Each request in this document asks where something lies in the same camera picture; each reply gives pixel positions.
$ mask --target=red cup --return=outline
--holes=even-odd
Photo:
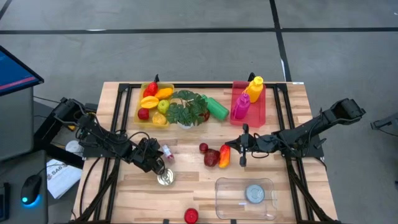
[[[184,220],[187,224],[195,224],[198,221],[199,214],[194,208],[188,208],[185,211]]]

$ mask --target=green bottle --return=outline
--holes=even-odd
[[[205,99],[207,103],[207,109],[210,111],[210,113],[220,121],[224,121],[229,114],[229,110],[211,97],[207,98],[205,95],[202,95],[201,97]]]

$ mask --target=plastic fruit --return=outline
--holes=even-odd
[[[138,118],[143,119],[143,120],[148,120],[149,119],[149,110],[145,108],[141,108],[138,110]]]
[[[157,106],[159,100],[154,96],[147,96],[141,100],[141,107],[151,109]]]
[[[204,121],[207,121],[207,120],[209,120],[209,117],[210,117],[210,111],[209,111],[209,110],[206,110],[206,113],[204,113],[204,114],[199,114],[199,116],[204,117],[204,118],[205,118]]]
[[[156,113],[154,114],[154,116],[152,117],[152,122],[153,122],[154,124],[161,124],[161,125],[164,125],[164,124],[166,124],[167,120],[166,120],[166,117],[165,117],[164,115],[162,115],[162,114],[159,113],[159,112],[156,112]]]
[[[154,96],[156,93],[157,93],[157,84],[156,82],[151,82],[144,90],[143,97]]]
[[[166,114],[166,111],[169,109],[170,103],[168,100],[161,100],[157,105],[157,110],[162,113]]]
[[[173,89],[172,88],[164,88],[160,89],[156,94],[155,97],[164,100],[169,98],[173,94]]]
[[[195,224],[198,221],[199,214],[194,208],[188,208],[184,214],[184,220],[187,224]]]
[[[208,167],[215,166],[220,160],[220,152],[214,149],[209,149],[205,153],[205,165]]]
[[[200,143],[199,150],[200,153],[204,154],[209,149],[209,146],[206,143]]]
[[[229,158],[231,157],[231,148],[227,145],[222,145],[220,149],[220,163],[218,167],[225,168],[229,165]]]

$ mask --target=wooden table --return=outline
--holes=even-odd
[[[106,82],[103,86],[97,116],[101,125],[106,129],[110,129],[111,126],[118,85],[118,82]],[[295,125],[298,126],[312,119],[307,93],[303,84],[288,83],[287,86]],[[213,97],[225,107],[230,108],[231,89],[229,88],[188,89],[195,93]],[[279,94],[284,121],[285,124],[288,124],[283,95],[281,92]],[[270,154],[265,159],[254,159],[248,155],[247,167],[242,168],[239,166],[240,155],[237,151],[231,150],[231,163],[227,169],[205,167],[203,155],[199,153],[199,144],[205,142],[210,148],[218,150],[224,142],[236,139],[242,133],[242,127],[231,125],[229,120],[220,122],[210,116],[206,123],[195,126],[188,131],[181,129],[176,124],[170,125],[168,130],[140,128],[133,123],[138,96],[139,89],[135,88],[129,109],[127,134],[130,135],[136,131],[144,130],[151,137],[157,138],[161,145],[167,144],[174,153],[175,163],[169,164],[166,162],[166,166],[175,172],[176,178],[173,185],[165,187],[158,184],[153,172],[143,173],[134,164],[122,162],[112,223],[162,223],[164,218],[169,219],[171,223],[184,223],[183,214],[190,207],[198,210],[199,223],[229,223],[230,220],[219,219],[215,212],[215,182],[220,177],[270,179],[274,183],[277,195],[277,218],[273,221],[262,220],[259,222],[295,223],[286,163],[280,153]],[[123,108],[124,105],[121,106],[118,119],[119,126],[116,129],[120,127]],[[266,91],[266,124],[261,128],[250,128],[249,131],[250,133],[270,134],[279,129],[274,93]],[[133,141],[139,141],[141,138],[142,136],[136,136]],[[86,178],[93,161],[94,159],[91,158],[85,162],[82,180]],[[97,163],[90,175],[83,197],[84,208],[90,204],[98,191],[103,161],[104,159],[101,159]],[[305,158],[303,163],[310,193],[326,214],[337,219],[325,168],[313,158]],[[76,214],[78,214],[82,185],[83,181],[80,182],[73,209]],[[303,197],[301,193],[298,194],[302,216],[306,219]],[[103,200],[102,219],[105,216],[107,202],[108,193]],[[254,220],[238,220],[238,223],[256,222]]]

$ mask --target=potted plant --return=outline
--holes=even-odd
[[[207,103],[198,93],[180,90],[173,93],[172,99],[180,99],[181,104],[170,104],[166,112],[170,124],[177,123],[181,128],[188,129],[205,121],[203,114],[207,111]]]

